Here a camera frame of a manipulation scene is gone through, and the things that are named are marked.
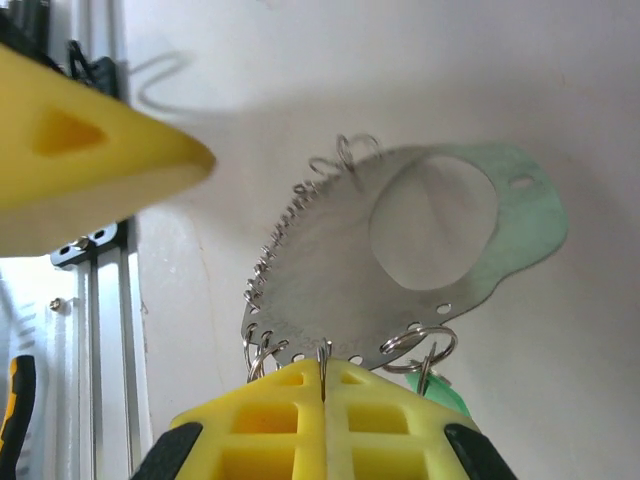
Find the green plastic piece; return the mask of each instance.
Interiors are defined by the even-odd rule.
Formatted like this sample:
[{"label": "green plastic piece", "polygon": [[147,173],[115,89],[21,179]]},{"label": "green plastic piece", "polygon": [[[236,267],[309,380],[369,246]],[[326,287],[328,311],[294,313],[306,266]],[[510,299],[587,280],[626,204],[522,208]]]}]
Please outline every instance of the green plastic piece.
[{"label": "green plastic piece", "polygon": [[[415,392],[418,388],[420,373],[410,373],[405,375],[405,377],[411,386],[411,390]],[[425,398],[471,418],[469,409],[465,405],[464,400],[462,400],[462,397],[447,385],[444,380],[431,373],[429,374],[429,385]]]}]

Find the yellow tool handle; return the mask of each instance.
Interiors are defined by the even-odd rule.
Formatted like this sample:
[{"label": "yellow tool handle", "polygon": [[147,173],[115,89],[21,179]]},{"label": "yellow tool handle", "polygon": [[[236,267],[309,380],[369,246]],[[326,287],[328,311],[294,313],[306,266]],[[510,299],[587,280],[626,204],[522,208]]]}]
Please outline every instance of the yellow tool handle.
[{"label": "yellow tool handle", "polygon": [[15,357],[9,374],[9,401],[0,430],[0,478],[12,480],[36,398],[35,359],[32,355]]}]

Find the yellow foam block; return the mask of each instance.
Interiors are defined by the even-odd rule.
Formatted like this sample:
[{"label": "yellow foam block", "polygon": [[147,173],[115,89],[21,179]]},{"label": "yellow foam block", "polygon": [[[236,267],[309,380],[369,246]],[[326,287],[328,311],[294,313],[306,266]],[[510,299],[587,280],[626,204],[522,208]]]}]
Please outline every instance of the yellow foam block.
[{"label": "yellow foam block", "polygon": [[318,363],[304,360],[190,410],[203,427],[176,480],[324,480]]},{"label": "yellow foam block", "polygon": [[325,422],[329,480],[469,479],[444,427],[471,419],[349,362],[329,360]]},{"label": "yellow foam block", "polygon": [[49,252],[202,180],[200,142],[0,46],[0,256]]}]

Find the screw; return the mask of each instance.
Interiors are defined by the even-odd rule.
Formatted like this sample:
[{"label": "screw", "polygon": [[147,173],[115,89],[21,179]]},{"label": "screw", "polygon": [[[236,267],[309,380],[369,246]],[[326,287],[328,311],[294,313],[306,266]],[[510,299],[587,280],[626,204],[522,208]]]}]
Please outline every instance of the screw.
[{"label": "screw", "polygon": [[63,303],[64,302],[61,298],[56,297],[49,302],[49,309],[57,312],[62,308]]},{"label": "screw", "polygon": [[86,250],[90,240],[87,237],[80,237],[71,243],[71,246],[77,250]]}]

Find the circular cutout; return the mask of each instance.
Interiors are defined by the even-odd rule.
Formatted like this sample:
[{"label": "circular cutout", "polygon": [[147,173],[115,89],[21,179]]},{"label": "circular cutout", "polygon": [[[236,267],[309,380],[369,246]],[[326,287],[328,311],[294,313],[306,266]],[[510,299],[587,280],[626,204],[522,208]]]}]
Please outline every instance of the circular cutout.
[{"label": "circular cutout", "polygon": [[509,186],[513,189],[527,188],[533,184],[533,177],[531,175],[518,175],[517,177],[509,180]]},{"label": "circular cutout", "polygon": [[476,263],[498,218],[498,197],[479,169],[453,157],[427,157],[402,171],[369,223],[371,250],[398,284],[431,290]]},{"label": "circular cutout", "polygon": [[439,313],[440,315],[446,315],[450,311],[451,311],[450,303],[443,303],[442,305],[438,305],[436,307],[436,312]]}]

